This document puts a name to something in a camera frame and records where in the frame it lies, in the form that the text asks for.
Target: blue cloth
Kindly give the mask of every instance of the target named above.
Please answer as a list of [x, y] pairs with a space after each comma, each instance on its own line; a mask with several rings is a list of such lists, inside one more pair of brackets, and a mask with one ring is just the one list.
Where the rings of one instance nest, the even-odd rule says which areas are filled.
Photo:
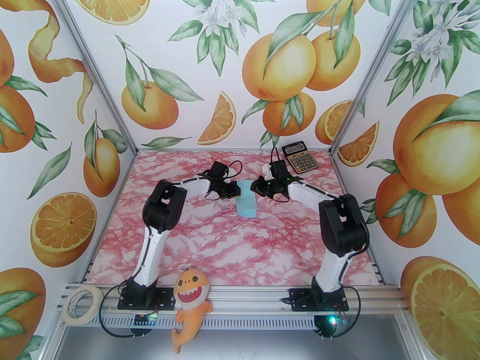
[[257, 217], [257, 200], [255, 192], [250, 190], [253, 180], [237, 180], [237, 185], [241, 189], [241, 196], [235, 198], [237, 204], [237, 213], [244, 218]]

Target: masking tape roll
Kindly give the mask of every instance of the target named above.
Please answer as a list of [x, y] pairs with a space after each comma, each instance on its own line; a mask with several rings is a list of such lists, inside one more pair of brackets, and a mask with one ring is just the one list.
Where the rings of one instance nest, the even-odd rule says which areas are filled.
[[[77, 316], [75, 307], [77, 307], [82, 297], [89, 295], [93, 297], [90, 308], [82, 316]], [[61, 315], [67, 324], [71, 326], [82, 326], [89, 323], [98, 314], [98, 307], [102, 299], [103, 292], [99, 288], [93, 285], [82, 285], [67, 298], [67, 301], [65, 301], [63, 305]]]

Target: floor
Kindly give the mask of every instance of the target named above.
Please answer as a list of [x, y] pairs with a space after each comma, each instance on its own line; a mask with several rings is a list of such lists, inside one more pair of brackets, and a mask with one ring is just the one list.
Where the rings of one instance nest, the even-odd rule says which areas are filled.
[[[341, 194], [326, 151], [313, 151], [319, 169], [302, 175], [311, 185]], [[237, 180], [253, 180], [270, 161], [267, 151], [141, 151], [87, 276], [88, 283], [118, 284], [137, 265], [144, 236], [142, 208], [156, 183], [194, 177], [218, 160], [242, 161]], [[172, 285], [182, 268], [204, 271], [215, 285], [309, 285], [325, 252], [318, 214], [295, 201], [257, 196], [257, 217], [237, 214], [235, 200], [185, 203], [159, 264], [159, 283]], [[378, 285], [367, 254], [353, 259], [345, 284]]]
[[362, 315], [354, 329], [334, 340], [322, 340], [313, 331], [200, 330], [180, 355], [173, 352], [170, 335], [168, 329], [155, 329], [145, 339], [121, 340], [101, 328], [72, 326], [55, 360], [410, 359], [393, 315]]

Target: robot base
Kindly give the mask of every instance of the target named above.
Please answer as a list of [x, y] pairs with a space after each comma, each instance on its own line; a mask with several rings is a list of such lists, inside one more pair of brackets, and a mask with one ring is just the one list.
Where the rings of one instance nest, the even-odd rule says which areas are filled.
[[140, 286], [130, 278], [122, 289], [117, 308], [129, 311], [173, 311], [173, 287], [157, 288], [156, 281], [148, 287]]
[[315, 277], [312, 288], [290, 288], [289, 297], [282, 301], [291, 305], [293, 312], [342, 312], [348, 311], [348, 302], [343, 287], [336, 291], [323, 292]]

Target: orange plush toy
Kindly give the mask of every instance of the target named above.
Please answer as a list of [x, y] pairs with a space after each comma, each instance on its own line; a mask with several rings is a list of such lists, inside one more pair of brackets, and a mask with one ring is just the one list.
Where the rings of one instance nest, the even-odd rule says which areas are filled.
[[180, 353], [180, 346], [195, 337], [202, 325], [204, 314], [212, 311], [211, 303], [205, 300], [209, 288], [209, 279], [198, 269], [187, 269], [177, 279], [173, 296], [181, 306], [176, 321], [183, 322], [183, 329], [180, 333], [172, 329], [175, 353]]

